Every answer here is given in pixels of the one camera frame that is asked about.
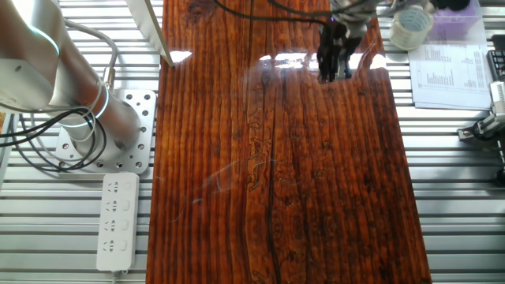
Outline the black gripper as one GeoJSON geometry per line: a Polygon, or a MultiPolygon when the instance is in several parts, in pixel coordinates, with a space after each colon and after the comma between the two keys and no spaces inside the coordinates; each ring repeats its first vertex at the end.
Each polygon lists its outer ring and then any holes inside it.
{"type": "Polygon", "coordinates": [[[355,51],[363,38],[363,22],[349,21],[346,18],[329,17],[320,31],[320,44],[317,61],[320,82],[330,83],[337,79],[352,77],[349,59],[350,51],[355,51]],[[334,48],[337,47],[337,72],[334,48]]]}

